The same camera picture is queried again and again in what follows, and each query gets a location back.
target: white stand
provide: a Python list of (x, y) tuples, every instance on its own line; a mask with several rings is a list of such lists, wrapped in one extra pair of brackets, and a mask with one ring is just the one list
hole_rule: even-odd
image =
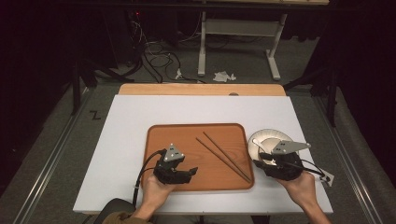
[(274, 80), (280, 80), (280, 74), (277, 70), (275, 62), (275, 52), (280, 36), (282, 35), (283, 27), (287, 14), (282, 14), (279, 21), (238, 21), (238, 20), (216, 20), (206, 19), (206, 13), (202, 13), (201, 23), (201, 47), (199, 52), (198, 62), (198, 77), (205, 76), (205, 37), (206, 34), (212, 35), (251, 35), (251, 36), (273, 36), (274, 45), (271, 49), (265, 51), (266, 58), (270, 65), (272, 77)]

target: orange tray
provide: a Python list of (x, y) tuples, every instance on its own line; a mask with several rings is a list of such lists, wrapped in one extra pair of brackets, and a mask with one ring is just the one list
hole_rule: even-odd
[[(204, 135), (204, 132), (247, 174), (250, 179), (249, 182), (196, 140), (196, 137), (198, 137), (224, 160), (233, 165)], [(245, 130), (240, 124), (154, 125), (148, 130), (144, 161), (155, 151), (168, 148), (170, 144), (174, 144), (185, 155), (184, 161), (178, 165), (177, 170), (188, 171), (193, 167), (198, 167), (198, 171), (191, 178), (191, 182), (178, 185), (176, 190), (227, 190), (253, 187), (254, 175), (251, 159), (248, 155), (248, 144)], [(146, 168), (155, 167), (159, 158), (159, 155), (152, 158)], [(143, 174), (142, 186), (150, 174), (152, 174), (152, 170)]]

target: white table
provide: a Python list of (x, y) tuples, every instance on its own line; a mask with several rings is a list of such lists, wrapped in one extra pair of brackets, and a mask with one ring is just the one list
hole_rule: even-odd
[[(73, 210), (95, 214), (113, 198), (132, 201), (147, 130), (152, 125), (227, 122), (241, 124), (247, 139), (258, 130), (276, 129), (294, 141), (305, 141), (287, 96), (116, 95)], [(308, 149), (300, 156), (312, 161)], [(303, 212), (263, 170), (253, 165), (253, 172), (255, 185), (251, 189), (173, 192), (157, 215)], [(316, 188), (319, 205), (325, 213), (332, 213), (320, 182)]]

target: hand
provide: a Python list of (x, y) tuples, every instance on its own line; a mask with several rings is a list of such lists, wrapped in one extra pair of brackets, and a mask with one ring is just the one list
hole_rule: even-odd
[(310, 223), (331, 223), (318, 205), (313, 175), (303, 171), (296, 179), (290, 181), (277, 179), (276, 181), (285, 187), (291, 199), (304, 210)]
[(317, 204), (317, 194), (315, 190), (315, 178), (307, 171), (293, 180), (280, 180), (277, 182), (285, 187), (291, 199), (304, 209), (306, 206)]
[(133, 217), (149, 220), (152, 214), (165, 203), (175, 187), (176, 185), (165, 185), (155, 175), (150, 175), (146, 180), (145, 187), (143, 187), (143, 202), (136, 209)]

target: metal bracket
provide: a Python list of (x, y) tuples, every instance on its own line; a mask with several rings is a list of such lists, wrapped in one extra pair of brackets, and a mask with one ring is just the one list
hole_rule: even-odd
[(329, 172), (323, 170), (322, 168), (320, 168), (320, 171), (323, 172), (323, 174), (325, 174), (325, 176), (321, 176), (319, 179), (322, 182), (324, 182), (327, 186), (331, 187), (332, 186), (332, 182), (334, 181), (334, 175), (332, 175)]
[(181, 153), (173, 144), (166, 150), (164, 161), (175, 161), (184, 158), (184, 154)]
[(273, 149), (273, 155), (286, 155), (291, 152), (299, 151), (301, 149), (309, 148), (311, 145), (309, 143), (299, 143), (292, 141), (280, 141)]

